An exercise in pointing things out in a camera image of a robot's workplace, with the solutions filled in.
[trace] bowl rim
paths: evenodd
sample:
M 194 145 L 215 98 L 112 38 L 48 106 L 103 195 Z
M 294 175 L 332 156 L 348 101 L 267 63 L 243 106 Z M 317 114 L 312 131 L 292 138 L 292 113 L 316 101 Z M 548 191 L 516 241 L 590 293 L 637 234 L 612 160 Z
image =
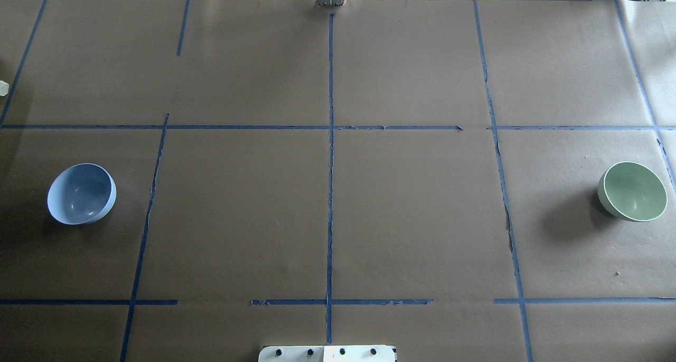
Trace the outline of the bowl rim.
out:
M 98 216 L 98 215 L 101 213 L 101 211 L 103 211 L 103 210 L 106 208 L 106 206 L 110 203 L 111 198 L 112 198 L 113 195 L 116 196 L 116 193 L 114 193 L 114 189 L 116 190 L 116 186 L 115 186 L 115 182 L 113 181 L 113 177 L 110 175 L 110 173 L 108 172 L 108 170 L 106 170 L 103 166 L 101 166 L 101 165 L 99 165 L 99 164 L 94 164 L 94 163 L 92 163 L 92 162 L 82 162 L 82 163 L 80 163 L 80 164 L 70 165 L 70 167 L 67 167 L 66 169 L 64 169 L 64 170 L 63 170 L 61 173 L 59 173 L 59 175 L 51 182 L 51 184 L 50 184 L 50 186 L 49 186 L 48 193 L 46 194 L 46 207 L 48 208 L 49 214 L 51 215 L 52 218 L 54 218 L 55 220 L 57 220 L 57 222 L 63 223 L 64 225 L 86 225 L 87 223 L 90 223 L 89 220 L 85 220 L 84 222 L 64 222 L 63 220 L 58 219 L 58 218 L 54 215 L 54 213 L 52 212 L 52 206 L 49 204 L 49 197 L 52 195 L 52 192 L 53 192 L 53 189 L 54 189 L 54 183 L 55 183 L 59 178 L 61 178 L 61 176 L 62 176 L 63 174 L 65 174 L 66 172 L 68 172 L 68 170 L 74 169 L 74 168 L 76 168 L 76 167 L 78 167 L 78 166 L 82 166 L 82 165 L 93 165 L 93 166 L 97 167 L 98 169 L 103 170 L 103 172 L 106 174 L 106 176 L 108 176 L 108 183 L 109 183 L 109 185 L 110 185 L 110 187 L 111 187 L 111 191 L 108 193 L 108 200 L 106 200 L 106 205 L 104 205 L 104 207 L 101 208 L 101 209 L 96 213 L 96 215 L 93 216 L 93 218 L 96 217 L 96 216 Z
M 642 167 L 643 169 L 649 171 L 653 176 L 655 176 L 655 178 L 657 179 L 657 181 L 659 181 L 660 186 L 662 187 L 662 191 L 664 192 L 664 208 L 662 208 L 662 211 L 661 211 L 658 215 L 656 215 L 655 217 L 650 218 L 650 219 L 637 219 L 637 218 L 633 218 L 633 217 L 631 217 L 631 216 L 629 216 L 629 215 L 626 215 L 622 210 L 618 209 L 617 206 L 615 206 L 615 204 L 614 204 L 613 201 L 611 200 L 610 196 L 608 195 L 608 191 L 606 191 L 606 179 L 608 178 L 608 174 L 609 174 L 609 172 L 611 171 L 611 169 L 613 169 L 614 167 L 616 167 L 616 166 L 618 166 L 618 165 L 620 165 L 620 164 L 635 164 L 635 165 L 639 165 L 639 166 Z M 606 196 L 606 198 L 608 199 L 608 203 L 610 203 L 611 206 L 613 206 L 613 209 L 615 209 L 616 212 L 620 213 L 623 217 L 628 218 L 629 220 L 632 220 L 632 221 L 634 221 L 634 222 L 650 222 L 651 220 L 656 220 L 657 218 L 660 218 L 660 217 L 664 214 L 664 212 L 666 211 L 667 206 L 669 205 L 669 195 L 666 193 L 666 187 L 664 186 L 664 183 L 662 183 L 662 179 L 660 179 L 660 177 L 659 177 L 655 172 L 653 172 L 652 169 L 650 169 L 649 167 L 645 166 L 644 164 L 641 164 L 641 163 L 635 162 L 635 161 L 620 161 L 620 162 L 616 162 L 615 164 L 611 165 L 610 168 L 606 169 L 606 172 L 603 174 L 603 194 Z

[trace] bowl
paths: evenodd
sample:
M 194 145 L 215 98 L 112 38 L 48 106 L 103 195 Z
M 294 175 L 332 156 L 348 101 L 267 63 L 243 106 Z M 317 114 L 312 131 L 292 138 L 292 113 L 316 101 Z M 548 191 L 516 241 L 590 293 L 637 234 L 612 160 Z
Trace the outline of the bowl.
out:
M 77 164 L 63 170 L 49 187 L 46 206 L 55 220 L 83 225 L 103 218 L 115 203 L 115 181 L 96 164 Z
M 618 162 L 608 168 L 598 182 L 598 198 L 608 212 L 630 222 L 649 222 L 666 210 L 664 184 L 637 162 Z

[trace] green bowl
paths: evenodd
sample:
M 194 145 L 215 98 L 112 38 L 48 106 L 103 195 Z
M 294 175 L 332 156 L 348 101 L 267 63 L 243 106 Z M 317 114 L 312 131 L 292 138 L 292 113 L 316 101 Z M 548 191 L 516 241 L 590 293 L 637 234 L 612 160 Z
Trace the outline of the green bowl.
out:
M 631 222 L 655 220 L 666 210 L 666 189 L 660 178 L 631 161 L 606 170 L 598 182 L 598 198 L 612 215 Z

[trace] blue bowl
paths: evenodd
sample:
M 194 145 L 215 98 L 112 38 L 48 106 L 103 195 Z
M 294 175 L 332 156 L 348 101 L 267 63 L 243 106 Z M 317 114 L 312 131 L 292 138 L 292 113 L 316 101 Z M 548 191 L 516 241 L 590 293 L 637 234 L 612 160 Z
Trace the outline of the blue bowl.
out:
M 46 206 L 55 220 L 83 225 L 103 218 L 115 203 L 115 181 L 96 164 L 78 164 L 63 170 L 49 187 Z

